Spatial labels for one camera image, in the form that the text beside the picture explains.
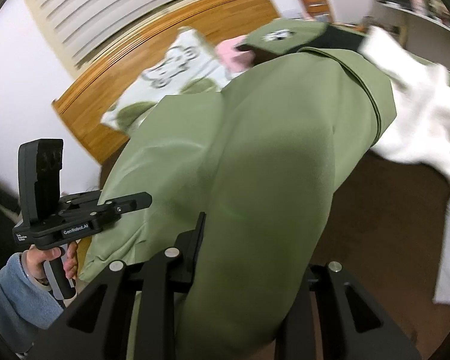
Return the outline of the person's left hand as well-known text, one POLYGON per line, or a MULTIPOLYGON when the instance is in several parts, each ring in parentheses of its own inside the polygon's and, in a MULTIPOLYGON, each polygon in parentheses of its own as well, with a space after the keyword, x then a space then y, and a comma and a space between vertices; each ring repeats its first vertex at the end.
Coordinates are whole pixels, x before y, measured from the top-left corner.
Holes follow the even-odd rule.
MULTIPOLYGON (((68 244, 66 251, 66 259, 63 262, 63 269, 67 279, 76 280, 79 268, 77 258, 78 244, 72 241, 68 244)), ((24 254, 24 261, 22 263, 26 271, 37 281, 44 282, 46 274, 44 271, 44 263, 53 261, 62 256, 60 248, 53 248, 51 250, 39 250, 32 245, 24 254)))

